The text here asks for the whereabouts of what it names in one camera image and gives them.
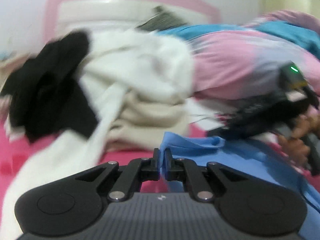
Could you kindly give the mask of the operator right hand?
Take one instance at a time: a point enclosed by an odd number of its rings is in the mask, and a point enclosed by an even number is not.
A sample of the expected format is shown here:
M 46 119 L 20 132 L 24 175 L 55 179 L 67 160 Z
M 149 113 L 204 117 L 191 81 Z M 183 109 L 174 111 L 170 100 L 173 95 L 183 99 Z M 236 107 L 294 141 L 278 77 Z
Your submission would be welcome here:
M 283 135 L 277 136 L 281 150 L 296 166 L 303 166 L 308 162 L 310 147 L 302 141 L 302 137 L 309 133 L 313 133 L 319 138 L 319 114 L 301 115 L 296 120 L 296 125 L 289 139 L 286 139 Z

